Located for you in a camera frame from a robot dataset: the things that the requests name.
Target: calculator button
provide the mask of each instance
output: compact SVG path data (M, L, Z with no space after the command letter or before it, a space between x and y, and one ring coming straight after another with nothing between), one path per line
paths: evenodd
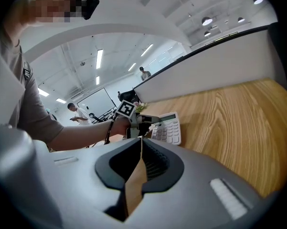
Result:
M178 136L174 136L174 137L173 137L173 142L174 142L174 143L178 143L178 141L179 141Z
M172 143L172 137L167 137L167 143Z

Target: hand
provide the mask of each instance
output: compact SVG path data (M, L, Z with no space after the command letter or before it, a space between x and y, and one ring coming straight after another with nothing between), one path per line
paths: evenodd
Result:
M113 135L126 135L126 130L131 126L131 123L126 117L118 117L112 127Z

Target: ceiling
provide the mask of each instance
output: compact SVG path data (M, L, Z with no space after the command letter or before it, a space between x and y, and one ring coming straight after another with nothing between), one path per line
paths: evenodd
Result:
M139 65L168 39L198 44L211 26L217 25L213 33L221 34L240 26L238 17L250 22L263 6L253 6L252 0L100 1L88 21L63 28L29 28L21 38L38 86L51 94L41 97L50 109L60 105L54 101L57 97L68 100L84 89L94 89L96 76L100 76L100 85L126 76L134 62ZM205 16L213 18L208 27L201 23ZM153 48L140 57L150 44ZM104 54L96 70L98 49L104 49Z

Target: fluorescent light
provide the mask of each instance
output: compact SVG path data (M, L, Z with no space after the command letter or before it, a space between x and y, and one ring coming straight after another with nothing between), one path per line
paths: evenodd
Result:
M154 61L155 61L156 59L154 59L151 63L149 63L149 64L152 64Z
M164 51L162 54L164 54L165 52L167 52L168 50L170 50L170 49L172 49L173 47L171 47L171 48L168 48L166 51Z
M57 98L56 101L58 101L58 102L60 102L62 104L66 103L66 101L62 100L61 98Z
M202 19L202 25L208 25L208 24L210 24L211 22L212 22L212 19L209 18L209 17L204 17L204 18Z
M47 97L49 94L47 92L44 92L43 90L41 90L40 88L38 88L39 90L39 94L42 95L42 96L45 96Z
M254 0L254 4L260 4L262 2L263 2L263 0Z
M151 44L144 52L142 55L140 55L141 57L143 57L145 55L145 53L153 46L153 44Z
M136 65L136 63L132 64L132 66L129 68L128 71L130 71L135 65Z
M96 69L99 69L101 67L102 54L103 54L103 50L98 50L98 52L97 52Z
M239 17L239 18L238 18L238 23L241 23L241 22L243 22L243 21L245 21L245 19L243 19L242 17Z

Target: gray t-shirt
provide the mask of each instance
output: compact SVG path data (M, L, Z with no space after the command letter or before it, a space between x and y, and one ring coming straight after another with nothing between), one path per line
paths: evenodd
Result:
M3 28L0 29L0 54L15 77L25 87L25 93L17 103L9 124L26 131L32 139L45 143L51 142L63 126L46 112L32 68L24 59L20 45L14 47Z
M150 71L145 71L142 75L141 78L144 81L145 79L148 79L151 76Z

